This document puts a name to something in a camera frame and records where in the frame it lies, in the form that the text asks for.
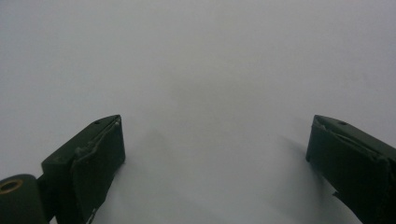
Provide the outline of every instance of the black object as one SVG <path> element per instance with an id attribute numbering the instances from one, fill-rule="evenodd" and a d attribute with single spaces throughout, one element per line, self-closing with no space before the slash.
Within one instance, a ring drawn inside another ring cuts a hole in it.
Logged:
<path id="1" fill-rule="evenodd" d="M 0 181 L 0 223 L 91 223 L 124 161 L 121 117 L 99 119 L 48 156 L 38 179 Z"/>
<path id="2" fill-rule="evenodd" d="M 362 223 L 396 223 L 395 148 L 341 120 L 316 115 L 306 160 Z"/>

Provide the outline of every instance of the black plastic part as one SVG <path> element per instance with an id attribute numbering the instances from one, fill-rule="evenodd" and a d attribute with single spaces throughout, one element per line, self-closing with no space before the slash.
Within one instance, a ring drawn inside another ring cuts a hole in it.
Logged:
<path id="1" fill-rule="evenodd" d="M 48 156 L 37 180 L 11 177 L 21 185 L 0 189 L 0 223 L 41 224 L 54 216 L 58 224 L 91 223 L 124 161 L 121 117 L 99 119 Z"/>
<path id="2" fill-rule="evenodd" d="M 316 115 L 306 159 L 362 223 L 396 223 L 395 148 L 341 120 Z"/>

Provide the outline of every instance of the gray surface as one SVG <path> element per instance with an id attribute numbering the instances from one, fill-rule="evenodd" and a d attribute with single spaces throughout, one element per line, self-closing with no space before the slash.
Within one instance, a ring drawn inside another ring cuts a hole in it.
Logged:
<path id="1" fill-rule="evenodd" d="M 359 223 L 304 161 L 315 114 L 396 146 L 394 1 L 0 2 L 0 178 L 101 117 L 94 223 Z"/>

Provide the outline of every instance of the round screw hole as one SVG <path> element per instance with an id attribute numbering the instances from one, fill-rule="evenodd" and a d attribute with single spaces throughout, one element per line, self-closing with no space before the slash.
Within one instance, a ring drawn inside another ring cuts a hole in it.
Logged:
<path id="1" fill-rule="evenodd" d="M 0 184 L 0 194 L 7 194 L 15 189 L 18 189 L 22 185 L 21 179 L 8 180 L 7 182 Z"/>

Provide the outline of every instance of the white surface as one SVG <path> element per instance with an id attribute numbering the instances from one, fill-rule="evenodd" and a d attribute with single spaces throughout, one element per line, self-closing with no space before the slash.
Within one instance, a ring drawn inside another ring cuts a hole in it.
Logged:
<path id="1" fill-rule="evenodd" d="M 396 2 L 0 2 L 0 179 L 90 122 L 127 162 L 94 223 L 359 223 L 304 154 L 315 114 L 396 146 Z"/>

